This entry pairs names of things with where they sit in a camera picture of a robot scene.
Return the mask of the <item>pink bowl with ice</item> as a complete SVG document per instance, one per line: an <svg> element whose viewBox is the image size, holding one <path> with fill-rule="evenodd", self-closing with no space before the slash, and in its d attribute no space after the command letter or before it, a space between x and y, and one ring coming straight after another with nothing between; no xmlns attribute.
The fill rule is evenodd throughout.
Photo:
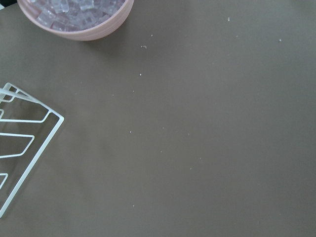
<svg viewBox="0 0 316 237"><path fill-rule="evenodd" d="M117 30L130 14L132 0L19 0L35 25L76 41L98 40Z"/></svg>

